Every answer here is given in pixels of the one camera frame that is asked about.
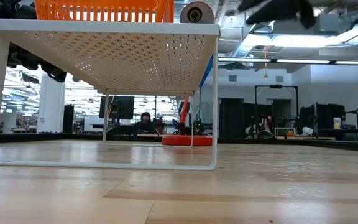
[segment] orange object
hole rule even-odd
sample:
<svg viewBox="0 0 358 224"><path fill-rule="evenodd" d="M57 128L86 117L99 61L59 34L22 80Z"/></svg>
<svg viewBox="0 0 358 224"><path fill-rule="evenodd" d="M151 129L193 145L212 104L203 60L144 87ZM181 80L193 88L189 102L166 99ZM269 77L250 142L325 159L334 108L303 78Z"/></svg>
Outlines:
<svg viewBox="0 0 358 224"><path fill-rule="evenodd" d="M173 22L173 0L35 0L35 10L45 20Z"/></svg>
<svg viewBox="0 0 358 224"><path fill-rule="evenodd" d="M191 144L191 136L166 134L162 136L163 145L169 146L189 146ZM194 146L212 146L212 136L194 136Z"/></svg>
<svg viewBox="0 0 358 224"><path fill-rule="evenodd" d="M186 121L186 117L187 117L187 111L186 110L187 110L188 102L189 102L189 97L186 96L185 97L185 102L183 103L183 108L181 109L181 114L180 114L180 123L181 124L184 124L185 121Z"/></svg>

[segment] orange basket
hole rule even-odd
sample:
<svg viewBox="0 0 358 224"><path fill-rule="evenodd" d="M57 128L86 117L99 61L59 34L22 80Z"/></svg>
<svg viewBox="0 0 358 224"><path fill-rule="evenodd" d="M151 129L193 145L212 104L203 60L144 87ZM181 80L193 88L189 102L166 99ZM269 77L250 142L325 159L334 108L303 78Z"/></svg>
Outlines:
<svg viewBox="0 0 358 224"><path fill-rule="evenodd" d="M38 19L173 22L173 0L35 0Z"/></svg>

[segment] black speaker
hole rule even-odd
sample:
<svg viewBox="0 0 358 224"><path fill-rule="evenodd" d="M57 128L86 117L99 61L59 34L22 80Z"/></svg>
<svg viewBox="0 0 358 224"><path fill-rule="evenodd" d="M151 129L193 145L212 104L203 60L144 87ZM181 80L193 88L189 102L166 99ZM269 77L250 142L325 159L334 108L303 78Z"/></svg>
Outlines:
<svg viewBox="0 0 358 224"><path fill-rule="evenodd" d="M222 99L219 112L220 138L245 138L244 100Z"/></svg>
<svg viewBox="0 0 358 224"><path fill-rule="evenodd" d="M74 105L65 105L63 132L73 134Z"/></svg>

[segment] blue pole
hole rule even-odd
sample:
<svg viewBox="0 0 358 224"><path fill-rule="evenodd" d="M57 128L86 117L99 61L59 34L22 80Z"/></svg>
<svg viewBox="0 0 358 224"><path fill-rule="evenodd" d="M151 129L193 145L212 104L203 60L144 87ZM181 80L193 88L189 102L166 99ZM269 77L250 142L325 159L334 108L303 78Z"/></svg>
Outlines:
<svg viewBox="0 0 358 224"><path fill-rule="evenodd" d="M198 85L199 88L203 87L206 77L208 77L208 74L212 69L213 61L214 61L214 55L212 55L211 59L209 60L208 66L206 67L206 70L204 72L203 78L201 79L200 85Z"/></svg>

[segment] wooden floor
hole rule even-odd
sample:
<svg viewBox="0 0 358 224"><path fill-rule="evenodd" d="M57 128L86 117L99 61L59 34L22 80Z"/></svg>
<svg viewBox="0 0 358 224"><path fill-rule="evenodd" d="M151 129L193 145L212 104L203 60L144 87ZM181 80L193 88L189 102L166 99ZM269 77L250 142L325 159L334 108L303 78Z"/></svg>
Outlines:
<svg viewBox="0 0 358 224"><path fill-rule="evenodd" d="M0 159L207 164L210 148L0 144ZM0 223L358 224L358 152L219 145L215 171L0 167Z"/></svg>

